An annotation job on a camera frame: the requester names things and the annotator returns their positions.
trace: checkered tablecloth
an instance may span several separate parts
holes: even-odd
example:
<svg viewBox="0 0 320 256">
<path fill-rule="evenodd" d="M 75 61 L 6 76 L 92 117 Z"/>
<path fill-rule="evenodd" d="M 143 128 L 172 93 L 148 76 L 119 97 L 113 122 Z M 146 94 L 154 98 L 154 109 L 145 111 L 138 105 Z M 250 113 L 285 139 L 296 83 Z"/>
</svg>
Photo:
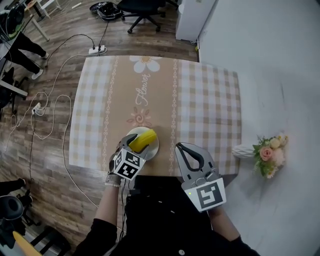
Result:
<svg viewBox="0 0 320 256">
<path fill-rule="evenodd" d="M 177 142 L 207 149 L 221 174 L 237 174 L 239 162 L 232 155 L 241 144 L 237 73 L 161 57 L 87 58 L 73 107 L 69 163 L 108 171 L 115 146 L 138 126 L 153 128 L 160 143 L 145 175 L 180 175 Z"/>
</svg>

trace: black shirt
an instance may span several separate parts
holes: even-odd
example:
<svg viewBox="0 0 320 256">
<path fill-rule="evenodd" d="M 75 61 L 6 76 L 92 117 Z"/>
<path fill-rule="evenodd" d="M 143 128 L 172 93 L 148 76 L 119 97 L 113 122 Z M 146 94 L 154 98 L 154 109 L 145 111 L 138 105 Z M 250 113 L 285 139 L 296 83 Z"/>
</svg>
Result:
<svg viewBox="0 0 320 256">
<path fill-rule="evenodd" d="M 212 230 L 206 212 L 199 213 L 179 188 L 142 192 L 127 198 L 127 233 L 112 256 L 258 256 L 241 238 L 228 241 Z M 94 219 L 74 256 L 102 256 L 117 239 L 117 227 Z"/>
</svg>

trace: white shoe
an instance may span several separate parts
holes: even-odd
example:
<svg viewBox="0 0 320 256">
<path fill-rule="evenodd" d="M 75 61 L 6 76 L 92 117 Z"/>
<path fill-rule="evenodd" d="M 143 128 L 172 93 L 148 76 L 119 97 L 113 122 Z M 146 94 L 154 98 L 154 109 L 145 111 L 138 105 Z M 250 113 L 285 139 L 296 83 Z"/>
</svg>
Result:
<svg viewBox="0 0 320 256">
<path fill-rule="evenodd" d="M 48 57 L 49 57 L 49 53 L 46 52 L 45 55 L 43 57 L 41 57 L 41 59 L 46 60 L 46 59 L 48 59 Z"/>
<path fill-rule="evenodd" d="M 43 69 L 40 69 L 40 71 L 39 71 L 38 73 L 33 74 L 33 75 L 31 76 L 32 80 L 36 80 L 38 77 L 40 77 L 40 76 L 42 75 L 43 72 L 44 72 L 44 70 L 43 70 Z"/>
</svg>

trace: white marker cube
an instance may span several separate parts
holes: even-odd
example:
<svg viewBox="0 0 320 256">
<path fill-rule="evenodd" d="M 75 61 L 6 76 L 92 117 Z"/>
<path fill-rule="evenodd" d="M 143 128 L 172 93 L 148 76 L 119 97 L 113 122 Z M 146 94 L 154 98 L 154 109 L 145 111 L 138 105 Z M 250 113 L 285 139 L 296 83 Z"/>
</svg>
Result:
<svg viewBox="0 0 320 256">
<path fill-rule="evenodd" d="M 121 149 L 114 160 L 114 173 L 132 181 L 144 166 L 146 160 L 125 150 Z"/>
<path fill-rule="evenodd" d="M 199 212 L 207 211 L 227 202 L 222 178 L 184 191 Z"/>
</svg>

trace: white cabinet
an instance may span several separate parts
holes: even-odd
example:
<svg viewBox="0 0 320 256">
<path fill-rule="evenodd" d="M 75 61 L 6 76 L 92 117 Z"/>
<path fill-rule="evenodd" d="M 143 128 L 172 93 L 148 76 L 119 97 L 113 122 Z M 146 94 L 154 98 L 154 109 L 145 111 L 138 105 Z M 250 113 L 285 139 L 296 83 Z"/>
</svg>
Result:
<svg viewBox="0 0 320 256">
<path fill-rule="evenodd" d="M 196 41 L 216 0 L 182 0 L 175 38 Z"/>
</svg>

